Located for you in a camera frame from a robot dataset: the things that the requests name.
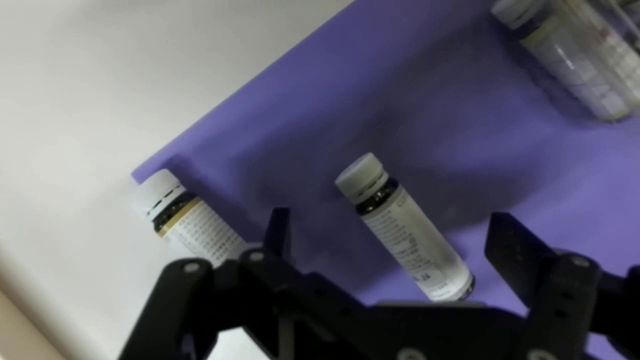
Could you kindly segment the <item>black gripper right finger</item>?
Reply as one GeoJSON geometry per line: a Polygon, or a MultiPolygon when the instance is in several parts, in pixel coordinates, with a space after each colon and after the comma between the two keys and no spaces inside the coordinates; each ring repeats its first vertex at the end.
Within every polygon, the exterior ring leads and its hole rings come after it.
{"type": "Polygon", "coordinates": [[[525,360],[589,360],[603,334],[626,360],[640,360],[640,266],[624,275],[597,259],[553,250],[517,215],[491,215],[484,255],[529,307],[517,353],[525,360]]]}

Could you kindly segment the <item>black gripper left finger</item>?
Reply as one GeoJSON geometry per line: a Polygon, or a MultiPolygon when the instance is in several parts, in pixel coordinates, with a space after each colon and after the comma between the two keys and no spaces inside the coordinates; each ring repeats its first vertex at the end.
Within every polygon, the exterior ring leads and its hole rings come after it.
{"type": "Polygon", "coordinates": [[[346,294],[289,255],[290,210],[275,207],[265,239],[215,267],[171,261],[159,275],[119,360],[207,360],[226,330],[243,328],[269,360],[361,360],[326,319],[346,294]]]}

